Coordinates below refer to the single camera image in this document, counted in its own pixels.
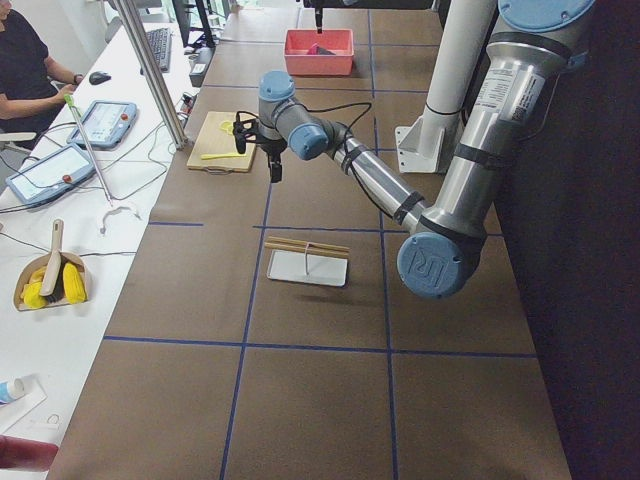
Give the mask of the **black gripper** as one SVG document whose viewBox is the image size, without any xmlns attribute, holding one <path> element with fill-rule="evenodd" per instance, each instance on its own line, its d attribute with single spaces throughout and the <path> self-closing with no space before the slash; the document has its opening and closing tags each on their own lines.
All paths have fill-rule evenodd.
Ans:
<svg viewBox="0 0 640 480">
<path fill-rule="evenodd" d="M 316 31 L 318 34 L 323 33 L 323 7 L 316 6 L 314 8 L 314 19 Z M 266 153 L 268 157 L 268 167 L 270 181 L 280 182 L 282 180 L 282 164 L 281 154 L 288 148 L 287 141 L 280 137 L 277 139 L 267 138 L 265 135 L 258 133 L 255 143 Z"/>
</svg>

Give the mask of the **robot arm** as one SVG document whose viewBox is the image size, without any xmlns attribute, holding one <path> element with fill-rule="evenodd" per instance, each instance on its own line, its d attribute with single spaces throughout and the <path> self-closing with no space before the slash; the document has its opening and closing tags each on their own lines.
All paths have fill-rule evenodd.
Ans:
<svg viewBox="0 0 640 480">
<path fill-rule="evenodd" d="M 382 10 L 432 10 L 437 11 L 437 0 L 302 0 L 302 6 L 314 11 L 315 27 L 323 33 L 325 9 L 382 9 Z"/>
<path fill-rule="evenodd" d="M 450 3 L 424 111 L 396 136 L 402 172 L 444 174 L 433 203 L 348 126 L 315 117 L 283 71 L 262 76 L 258 115 L 235 130 L 236 142 L 261 147 L 273 182 L 285 150 L 303 160 L 329 156 L 408 232 L 397 256 L 405 286 L 424 298 L 451 296 L 478 266 L 485 216 L 546 81 L 584 60 L 594 8 L 591 1 Z"/>
</svg>

